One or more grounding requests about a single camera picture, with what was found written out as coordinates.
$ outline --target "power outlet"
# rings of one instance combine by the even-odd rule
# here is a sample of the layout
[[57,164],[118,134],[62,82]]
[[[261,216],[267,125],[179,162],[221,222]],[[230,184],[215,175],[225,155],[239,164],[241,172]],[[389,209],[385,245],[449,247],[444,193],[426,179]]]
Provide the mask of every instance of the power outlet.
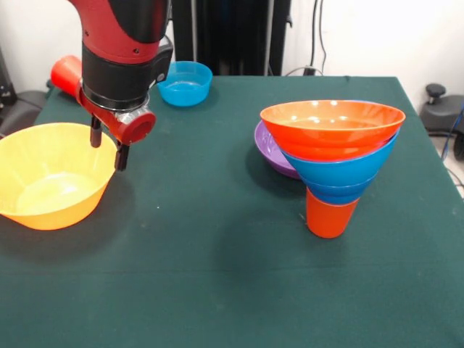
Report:
[[303,71],[303,76],[314,76],[316,75],[316,70],[313,67],[306,67]]

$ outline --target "red cup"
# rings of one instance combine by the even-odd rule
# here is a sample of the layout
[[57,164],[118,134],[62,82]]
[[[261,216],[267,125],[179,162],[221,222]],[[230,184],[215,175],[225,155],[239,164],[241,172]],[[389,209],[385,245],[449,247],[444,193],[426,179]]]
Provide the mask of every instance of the red cup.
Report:
[[52,83],[74,97],[76,97],[81,78],[82,62],[75,56],[61,58],[51,69]]
[[307,227],[321,238],[331,239],[340,236],[345,231],[359,200],[358,198],[343,205],[329,204],[316,198],[306,188]]

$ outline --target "white wall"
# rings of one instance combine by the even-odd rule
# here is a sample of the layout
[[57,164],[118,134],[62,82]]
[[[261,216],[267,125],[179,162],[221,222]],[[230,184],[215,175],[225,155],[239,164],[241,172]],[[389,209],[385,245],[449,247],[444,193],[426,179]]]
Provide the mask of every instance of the white wall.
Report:
[[[66,0],[0,0],[0,47],[18,92],[46,90],[53,64],[81,57],[77,11]],[[172,35],[172,25],[167,34]]]
[[[292,0],[284,72],[310,61],[312,4]],[[464,93],[463,13],[463,0],[325,0],[326,75],[396,75],[416,107],[432,81]],[[80,22],[66,0],[0,0],[0,14],[0,46],[18,91],[44,89],[56,60],[80,56]],[[318,49],[318,67],[321,57]]]
[[[284,73],[310,62],[313,4],[292,0]],[[325,73],[397,76],[416,109],[430,82],[464,94],[463,14],[463,0],[324,0]]]

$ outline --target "blue bowl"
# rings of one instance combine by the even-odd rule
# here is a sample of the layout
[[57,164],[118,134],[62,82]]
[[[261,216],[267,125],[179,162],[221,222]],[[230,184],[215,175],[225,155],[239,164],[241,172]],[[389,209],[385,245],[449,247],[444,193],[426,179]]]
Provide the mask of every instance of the blue bowl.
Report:
[[176,107],[191,107],[203,102],[212,81],[211,70],[197,62],[173,62],[165,81],[157,84],[161,97]]
[[312,194],[325,203],[348,204],[360,198],[374,178],[375,176],[363,183],[351,186],[324,186],[310,182],[305,182],[305,184]]
[[311,162],[283,153],[305,183],[324,186],[352,186],[374,177],[392,152],[396,133],[380,149],[365,156],[341,162]]

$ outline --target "yellow bowl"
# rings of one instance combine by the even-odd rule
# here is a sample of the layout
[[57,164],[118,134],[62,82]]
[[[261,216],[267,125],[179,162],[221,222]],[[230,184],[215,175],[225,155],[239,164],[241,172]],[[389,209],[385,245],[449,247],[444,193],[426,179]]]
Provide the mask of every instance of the yellow bowl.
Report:
[[87,217],[115,172],[116,146],[90,129],[49,123],[0,140],[0,214],[36,230],[56,230]]

